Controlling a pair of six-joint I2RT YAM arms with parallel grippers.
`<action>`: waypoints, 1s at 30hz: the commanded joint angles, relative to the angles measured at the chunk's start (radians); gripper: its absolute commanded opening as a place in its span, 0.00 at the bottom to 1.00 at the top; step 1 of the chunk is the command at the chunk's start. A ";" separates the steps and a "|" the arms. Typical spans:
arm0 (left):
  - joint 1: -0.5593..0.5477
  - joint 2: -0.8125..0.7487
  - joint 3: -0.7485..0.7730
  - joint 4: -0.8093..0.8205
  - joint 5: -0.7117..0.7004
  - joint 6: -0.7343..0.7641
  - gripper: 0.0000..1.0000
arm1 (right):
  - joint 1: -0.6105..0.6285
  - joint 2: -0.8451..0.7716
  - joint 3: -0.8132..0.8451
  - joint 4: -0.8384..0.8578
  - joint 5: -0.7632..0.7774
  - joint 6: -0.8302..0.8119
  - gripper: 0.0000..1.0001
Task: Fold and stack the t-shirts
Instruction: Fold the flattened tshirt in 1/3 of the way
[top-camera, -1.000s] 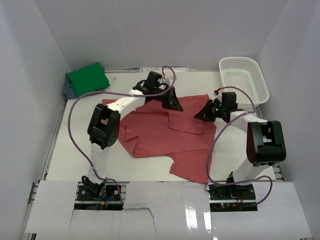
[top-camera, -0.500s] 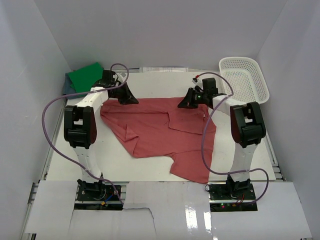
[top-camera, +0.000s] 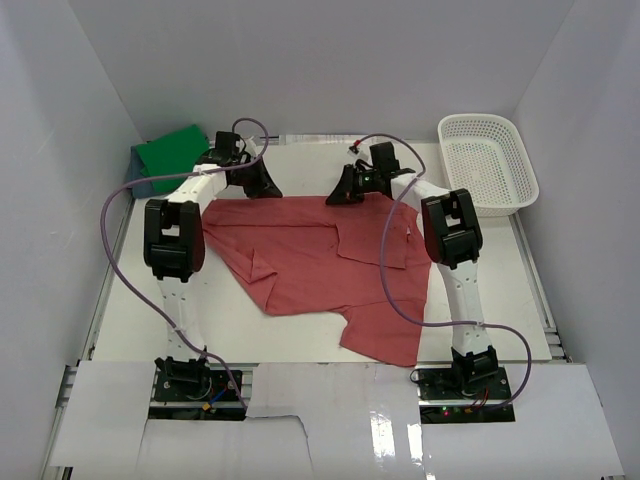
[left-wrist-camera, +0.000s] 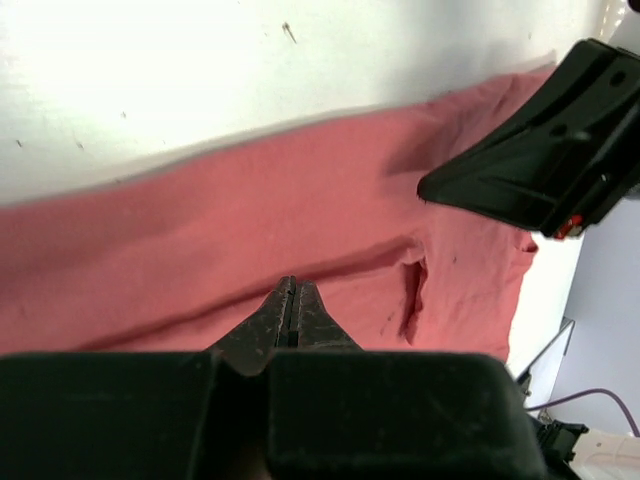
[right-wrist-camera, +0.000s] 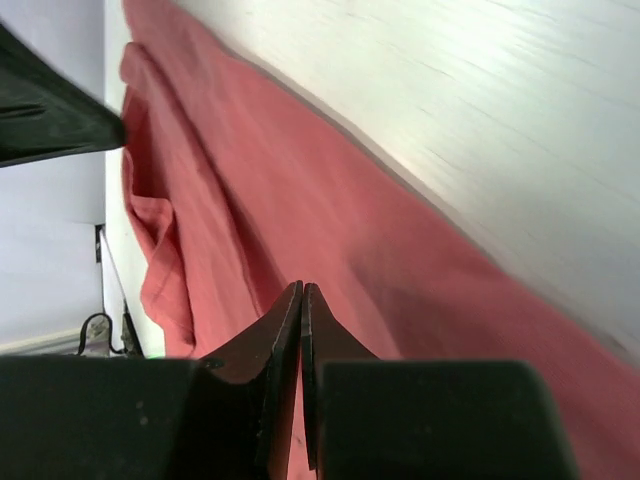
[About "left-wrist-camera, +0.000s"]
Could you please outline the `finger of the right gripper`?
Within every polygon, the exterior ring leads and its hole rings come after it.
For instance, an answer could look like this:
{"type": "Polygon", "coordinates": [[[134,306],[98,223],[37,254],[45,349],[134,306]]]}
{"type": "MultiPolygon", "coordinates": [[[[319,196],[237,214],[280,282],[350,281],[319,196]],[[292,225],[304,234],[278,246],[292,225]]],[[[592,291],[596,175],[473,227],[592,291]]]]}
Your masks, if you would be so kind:
{"type": "Polygon", "coordinates": [[[421,178],[417,194],[564,239],[638,187],[639,57],[588,39],[507,121],[421,178]]]}

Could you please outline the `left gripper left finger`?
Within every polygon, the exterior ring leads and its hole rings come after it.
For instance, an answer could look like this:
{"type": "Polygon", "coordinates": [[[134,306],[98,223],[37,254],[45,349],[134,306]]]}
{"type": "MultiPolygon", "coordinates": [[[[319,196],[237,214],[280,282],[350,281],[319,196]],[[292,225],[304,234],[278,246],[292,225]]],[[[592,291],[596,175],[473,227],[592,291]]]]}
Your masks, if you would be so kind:
{"type": "Polygon", "coordinates": [[[272,351],[289,345],[294,299],[295,277],[281,278],[262,304],[209,351],[242,376],[260,374],[272,351]]]}

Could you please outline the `red t-shirt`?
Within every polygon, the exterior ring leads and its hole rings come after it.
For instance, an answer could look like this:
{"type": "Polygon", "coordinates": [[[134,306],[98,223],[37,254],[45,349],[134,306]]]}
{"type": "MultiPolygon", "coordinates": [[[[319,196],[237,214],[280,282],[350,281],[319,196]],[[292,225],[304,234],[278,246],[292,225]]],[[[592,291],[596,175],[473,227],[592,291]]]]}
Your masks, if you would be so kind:
{"type": "Polygon", "coordinates": [[[207,154],[119,187],[1,211],[1,349],[201,350],[280,278],[315,282],[362,347],[506,359],[530,233],[425,204],[419,179],[547,79],[207,154]]]}

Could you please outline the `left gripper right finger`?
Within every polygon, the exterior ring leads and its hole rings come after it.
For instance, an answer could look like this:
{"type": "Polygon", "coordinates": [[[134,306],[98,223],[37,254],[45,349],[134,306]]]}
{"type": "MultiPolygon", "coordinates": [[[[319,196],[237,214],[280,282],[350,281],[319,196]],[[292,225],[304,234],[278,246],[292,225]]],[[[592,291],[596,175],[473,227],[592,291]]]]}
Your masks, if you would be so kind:
{"type": "Polygon", "coordinates": [[[360,350],[331,317],[317,286],[304,281],[294,295],[294,346],[306,349],[360,350]]]}

